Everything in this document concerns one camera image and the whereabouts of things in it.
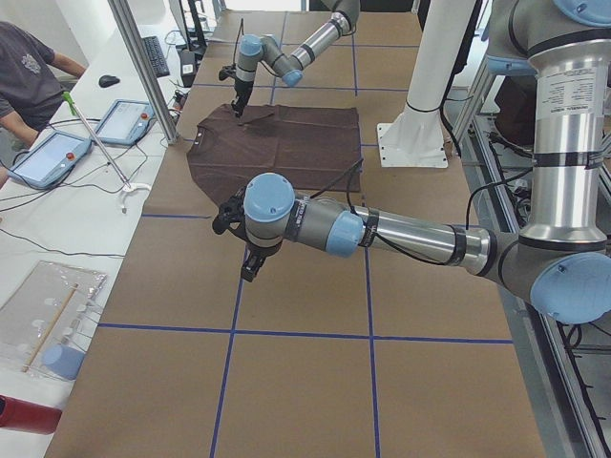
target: robotic arm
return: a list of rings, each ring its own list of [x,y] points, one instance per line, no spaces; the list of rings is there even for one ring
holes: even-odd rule
[[[462,266],[562,323],[588,323],[611,310],[611,259],[603,254],[606,235],[596,227],[611,3],[589,2],[583,15],[584,3],[494,3],[489,54],[528,58],[538,73],[532,213],[519,234],[349,208],[296,194],[285,178],[263,174],[221,205],[213,224],[217,234],[229,230],[246,241],[242,277],[252,281],[289,239],[343,257],[363,246]]]
[[[323,0],[333,11],[331,18],[314,32],[299,48],[285,55],[280,44],[271,35],[247,34],[240,43],[237,64],[225,66],[219,72],[219,80],[235,79],[236,98],[231,103],[236,117],[241,117],[252,94],[259,62],[267,64],[286,86],[293,87],[303,77],[303,70],[342,36],[356,30],[359,17],[359,0]]]

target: blue joint cap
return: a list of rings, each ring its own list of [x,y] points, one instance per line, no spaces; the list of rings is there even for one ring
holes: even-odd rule
[[[486,64],[491,74],[504,76],[530,76],[537,74],[526,59],[513,59],[509,57],[486,56]]]
[[[248,57],[254,57],[261,52],[262,48],[261,38],[257,35],[245,35],[240,41],[240,53]]]
[[[611,259],[577,253],[557,260],[535,280],[531,304],[565,324],[596,320],[611,310]]]
[[[326,251],[330,255],[347,258],[356,251],[364,232],[363,220],[345,210],[337,217],[328,233]]]
[[[554,0],[566,16],[590,27],[611,27],[609,0]]]
[[[244,213],[257,222],[275,222],[293,208],[295,191],[282,175],[261,174],[250,180],[244,196]]]
[[[299,83],[303,77],[304,74],[301,70],[291,70],[283,76],[283,82],[286,86],[292,88],[293,86],[296,86],[297,83]]]

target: black cable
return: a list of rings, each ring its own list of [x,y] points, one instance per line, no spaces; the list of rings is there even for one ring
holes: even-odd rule
[[[510,183],[511,181],[514,181],[518,178],[525,177],[526,175],[530,174],[532,171],[533,171],[533,168],[531,167],[528,170],[525,170],[524,172],[520,174],[514,175],[513,177],[502,179],[501,181],[496,181],[494,183],[484,184],[483,186],[480,186],[477,189],[475,189],[469,196],[469,201],[467,202],[467,213],[465,215],[465,229],[469,229],[469,215],[471,213],[471,204],[473,203],[474,197],[478,192],[483,191],[484,189],[500,186],[501,184]]]
[[[571,343],[571,339],[573,338],[573,334],[577,331],[577,338],[573,343]],[[583,338],[583,331],[581,330],[580,324],[574,324],[566,335],[566,342],[568,348],[575,349],[581,344],[581,339]]]
[[[408,102],[408,98],[407,97],[405,97],[405,104],[408,107],[410,107],[412,110],[414,110],[415,112],[418,112],[418,113],[433,113],[433,112],[436,112],[437,110],[441,110],[441,106],[442,106],[442,105],[439,105],[437,108],[431,108],[430,110],[422,110],[420,108],[413,107],[410,104],[410,102]]]
[[[506,140],[505,138],[503,138],[502,135],[497,132],[492,131],[488,133],[488,139],[492,143],[498,143],[499,145],[503,145],[505,148],[512,150],[516,155],[520,157],[526,157],[528,159],[533,158],[533,153],[526,151],[524,148],[521,148],[520,146],[516,145],[515,143],[512,143],[509,140]]]
[[[352,165],[350,165],[350,167],[348,167],[344,172],[342,172],[341,175],[339,175],[337,178],[334,178],[330,183],[325,185],[323,188],[318,190],[316,193],[312,194],[310,198],[317,198],[322,193],[325,193],[326,191],[328,191],[330,188],[332,188],[337,183],[339,183],[347,174],[353,173],[352,171],[357,169],[362,163],[363,163],[363,158],[361,157],[359,160],[357,160]]]
[[[138,149],[143,155],[144,155],[144,159],[142,160],[142,162],[140,162],[140,164],[136,167],[136,169],[127,177],[127,179],[131,180],[136,173],[142,168],[142,166],[144,166],[144,164],[149,160],[149,156],[146,154],[146,152],[144,152],[144,150],[142,150],[142,148],[140,148],[139,142],[142,140],[142,138],[140,138],[138,141],[136,141],[136,143],[134,143],[132,146],[130,146],[129,148],[127,148],[125,151],[123,151],[123,153],[121,153],[120,155],[114,157],[114,160],[117,160],[123,156],[125,156],[129,151],[131,151],[133,148]],[[71,188],[96,188],[106,194],[118,194],[121,192],[121,190],[123,189],[123,186],[121,186],[120,188],[111,191],[105,188],[102,188],[101,186],[97,185],[97,184],[93,184],[93,183],[86,183],[86,184],[79,184],[79,185],[75,185],[75,183],[77,183],[78,181],[80,181],[81,179],[87,177],[88,175],[92,174],[93,172],[95,172],[96,170],[101,169],[102,167],[108,167],[110,165],[110,162],[107,162],[104,165],[100,165],[98,167],[95,167],[92,171],[88,172],[86,175],[84,175],[81,178],[76,179],[75,181],[73,181],[72,183],[65,183],[62,184],[62,187],[64,186],[69,186]]]
[[[165,52],[165,56],[164,56],[166,60],[167,60],[168,56],[170,55],[170,50],[172,49],[172,47],[176,45],[176,38],[175,38],[173,41],[169,42],[169,41],[168,41],[168,37],[169,37],[171,34],[176,34],[176,33],[180,33],[180,31],[178,31],[178,30],[176,30],[176,31],[169,31],[169,32],[167,32],[167,33],[165,34],[165,38],[163,38],[163,42],[164,42],[166,45],[168,45],[168,49],[166,50],[166,52]]]
[[[348,203],[350,212],[353,215],[356,215],[356,210],[354,210],[354,205],[352,205],[352,199],[350,198],[350,185],[352,184],[352,180],[354,179],[354,176],[356,175],[356,171],[359,169],[359,167],[351,167],[351,169],[352,170],[350,171],[350,174],[348,175],[348,181],[346,183],[346,202]]]
[[[182,86],[181,84],[177,83],[176,81],[172,81],[171,79],[169,79],[168,81],[170,81],[175,88],[181,88],[181,89],[187,89],[184,86]]]
[[[28,205],[29,203],[34,202],[35,200],[38,200],[40,198],[42,198],[43,196],[46,196],[48,193],[50,193],[53,189],[50,189],[49,191],[45,191],[43,193],[39,193],[35,198],[31,198],[30,200],[28,200],[27,202],[22,202],[19,203],[17,205],[13,205],[12,207],[7,207],[7,208],[0,208],[0,213],[2,212],[8,212],[9,210],[14,210],[15,208],[20,208],[20,207],[24,207],[26,205]]]
[[[596,324],[593,324],[593,323],[588,323],[588,324],[590,324],[592,327],[598,329],[602,334],[605,334],[605,335],[611,337],[611,332],[609,332],[609,331],[607,331],[605,329],[602,329],[600,326],[597,326]]]
[[[443,124],[443,127],[445,127],[446,131],[448,131],[448,134],[450,134],[450,138],[452,139],[454,148],[456,148],[456,154],[458,155],[458,157],[462,157],[462,149],[460,148],[460,145],[458,144],[458,139],[456,138],[456,135],[454,135],[454,130],[453,130],[454,127],[452,124],[450,124],[450,121],[448,120],[448,118],[446,117],[446,114],[444,113],[444,104],[445,103],[446,103],[445,100],[441,102],[441,108],[439,109],[439,117],[441,118],[441,123]]]
[[[238,28],[238,36],[236,36],[236,44],[233,47],[233,65],[236,65],[236,53],[238,52],[238,42],[240,37],[244,35],[244,19],[240,19],[240,27]]]
[[[97,117],[87,117],[86,118],[88,121],[91,122],[99,122],[101,119],[97,118]],[[54,131],[56,131],[55,126],[60,126],[62,124],[79,124],[82,123],[83,121],[81,121],[78,117],[74,117],[72,119],[62,119],[60,121],[55,121],[55,122],[48,122],[47,125],[45,126],[45,129],[53,129]]]
[[[602,444],[602,447],[604,448],[604,453],[606,456],[611,456],[611,449],[609,449],[609,446],[606,442],[606,438],[604,436],[604,432],[602,431],[602,427],[600,426],[600,417],[597,414],[596,410],[594,409],[594,405],[592,404],[592,400],[590,399],[590,395],[588,393],[588,387],[590,387],[589,385],[587,385],[585,383],[585,381],[583,380],[583,377],[581,375],[581,372],[579,371],[579,367],[577,365],[577,361],[576,361],[576,357],[575,354],[573,353],[573,350],[570,346],[568,346],[567,342],[566,342],[566,338],[563,335],[564,333],[562,332],[560,335],[562,336],[562,339],[564,340],[565,346],[567,348],[567,356],[569,357],[569,361],[571,362],[571,366],[573,367],[573,371],[575,373],[575,376],[578,379],[578,383],[579,383],[579,388],[581,391],[581,395],[583,398],[583,401],[585,403],[585,406],[588,409],[588,412],[590,413],[590,417],[593,420],[594,423],[594,428],[600,438],[600,443]]]
[[[517,224],[519,225],[519,227],[524,227],[526,225],[526,223],[528,222],[528,214],[530,212],[530,209],[528,208],[528,205],[530,205],[530,199],[529,198],[520,198],[517,200],[516,202],[516,219],[517,219]],[[522,216],[520,209],[524,209],[524,212],[526,213],[525,216]]]
[[[272,76],[275,76],[276,78],[282,78],[279,74],[275,73],[273,70],[267,67],[267,64],[265,64],[265,62],[261,61],[261,65],[263,65],[263,68]]]
[[[35,193],[29,193],[29,194],[20,194],[19,196],[12,196],[10,198],[0,198],[0,202],[5,202],[7,200],[15,200],[16,198],[28,198],[29,196],[37,196],[42,193],[44,193],[44,191],[37,191]]]
[[[59,253],[60,255],[65,255],[65,256],[92,256],[92,257],[106,257],[106,258],[124,258],[124,255],[118,255],[116,253],[87,253],[87,252],[75,252],[75,253],[70,253],[70,252],[66,252],[66,251],[62,251],[62,250],[56,250],[54,248],[47,248],[46,246],[41,245],[40,243],[37,243],[33,240],[30,240],[26,237],[21,237],[21,236],[16,236],[15,234],[10,233],[9,231],[6,231],[5,229],[0,228],[0,232],[3,232],[4,234],[6,234],[7,236],[13,237],[15,239],[20,239],[20,240],[24,240],[27,241],[29,243],[31,243],[32,245],[37,246],[38,248],[47,251],[49,253]]]
[[[450,98],[450,97],[446,97],[446,101],[450,101],[450,102],[466,102],[467,100],[471,100],[472,98],[474,98],[472,95],[469,95],[468,97],[465,97],[465,98]]]
[[[356,24],[354,25],[354,30],[350,31],[349,33],[344,33],[342,36],[352,36],[356,33]]]
[[[493,153],[493,159],[495,160],[496,169],[498,170],[501,179],[505,179],[505,172],[503,170],[502,164],[500,163],[500,159],[499,159],[500,155],[496,151],[495,145],[493,145],[493,140],[491,138],[489,138],[488,140],[488,147],[490,148],[490,151],[492,151]],[[522,215],[519,213],[516,195],[514,194],[514,192],[508,185],[506,185],[505,188],[507,190],[507,195],[509,197],[509,200],[512,202],[512,207],[514,208],[514,215],[516,216],[517,225],[519,227],[524,227],[528,221],[526,221],[526,219],[523,218]]]
[[[25,150],[25,151],[21,151],[21,152],[17,153],[17,154],[15,155],[15,157],[12,159],[12,165],[15,165],[15,164],[17,163],[17,159],[18,159],[19,157],[21,157],[22,155],[26,155],[26,154],[27,154],[27,153],[29,153],[29,152],[30,152],[29,150]]]

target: table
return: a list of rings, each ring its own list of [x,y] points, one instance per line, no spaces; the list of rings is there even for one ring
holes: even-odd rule
[[[328,14],[229,12],[216,36],[234,39],[241,18],[289,51]],[[261,72],[251,103],[356,107],[367,205],[457,223],[458,159],[379,165],[375,125],[403,109],[419,39],[414,16],[364,13],[299,88]],[[216,207],[186,163],[196,124],[233,98],[216,77],[232,52],[212,43],[204,57],[185,140],[163,158],[47,458],[543,456],[492,283],[290,243],[240,281],[243,244],[212,233]]]
[[[168,101],[174,94],[175,83],[179,82],[179,58],[173,46],[164,44],[164,39],[169,31],[175,29],[174,19],[169,13],[158,24],[140,27],[142,36],[157,35],[161,46],[169,52],[167,60],[171,75],[158,80]],[[118,76],[121,82],[110,88],[100,88],[97,80],[106,73]],[[90,118],[101,118],[118,98],[147,99],[118,31],[115,31],[100,55],[80,78],[72,90],[72,96],[81,111]],[[52,123],[73,118],[64,104],[53,117]],[[79,122],[58,124],[56,128],[87,136],[86,129]],[[51,131],[46,130],[40,139]],[[117,163],[128,176],[141,165],[135,181],[152,184],[166,146],[161,128],[154,124],[147,136],[139,142],[139,147],[147,157],[134,148],[119,158]],[[123,153],[124,149],[110,148],[109,151],[116,156]],[[95,184],[107,190],[119,189],[120,179],[111,167],[104,164],[104,155],[98,147],[94,147],[91,153],[76,165],[67,182],[78,181],[79,185]],[[29,188],[10,180],[0,190],[0,199],[23,196],[31,192]],[[65,252],[124,255],[148,193],[138,191],[128,196],[126,214],[121,213],[117,195],[109,195],[93,187],[60,187],[21,208],[3,211],[36,197],[37,195],[0,201],[0,218],[3,219],[0,228]],[[121,258],[68,257],[47,253],[24,240],[0,234],[0,304],[9,299],[39,260],[67,263],[108,274],[108,280],[97,297],[97,302],[101,305],[106,302],[122,263]],[[1,393],[42,405],[63,407],[72,385],[69,382],[32,377],[0,368]],[[3,456],[38,458],[45,453],[51,438],[52,436],[0,429],[0,449]]]

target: label on robot arm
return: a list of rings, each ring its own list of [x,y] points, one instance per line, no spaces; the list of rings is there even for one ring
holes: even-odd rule
[[[599,69],[590,68],[542,76],[537,82],[537,120],[565,115],[602,116],[602,101],[596,100],[596,93],[600,92],[599,86],[606,85],[606,71],[604,79],[600,75]]]

